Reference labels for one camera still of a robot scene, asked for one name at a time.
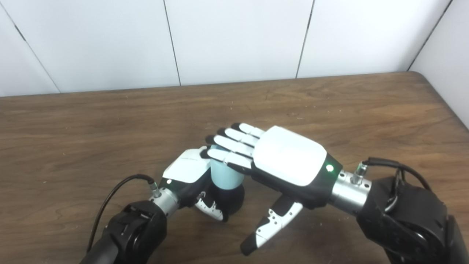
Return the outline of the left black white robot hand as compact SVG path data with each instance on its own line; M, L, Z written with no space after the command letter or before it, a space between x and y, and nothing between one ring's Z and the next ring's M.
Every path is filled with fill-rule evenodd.
M196 207L209 217L226 222L228 220L215 199L208 193L212 183L210 160L201 157L206 147L185 150L165 169L159 184L160 195L155 197L167 218L178 209Z

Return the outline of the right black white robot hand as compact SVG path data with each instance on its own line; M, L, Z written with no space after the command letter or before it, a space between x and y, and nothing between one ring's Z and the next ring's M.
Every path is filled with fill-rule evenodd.
M281 193L240 244L250 255L284 229L302 209L326 206L342 165L319 143L279 126L268 130L234 123L206 137L202 158L219 161Z

